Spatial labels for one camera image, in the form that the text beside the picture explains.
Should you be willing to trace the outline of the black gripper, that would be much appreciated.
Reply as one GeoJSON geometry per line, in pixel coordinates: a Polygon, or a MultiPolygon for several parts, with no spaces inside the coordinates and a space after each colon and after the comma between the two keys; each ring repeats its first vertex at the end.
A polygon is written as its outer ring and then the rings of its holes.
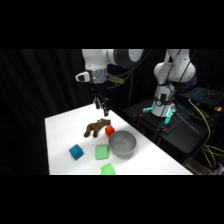
{"type": "Polygon", "coordinates": [[[98,97],[103,98],[102,101],[102,108],[104,111],[104,116],[109,115],[110,111],[110,100],[108,98],[105,98],[107,96],[107,84],[106,83],[91,83],[90,89],[92,96],[94,98],[94,103],[96,105],[96,109],[101,108],[101,103],[98,97]]]}

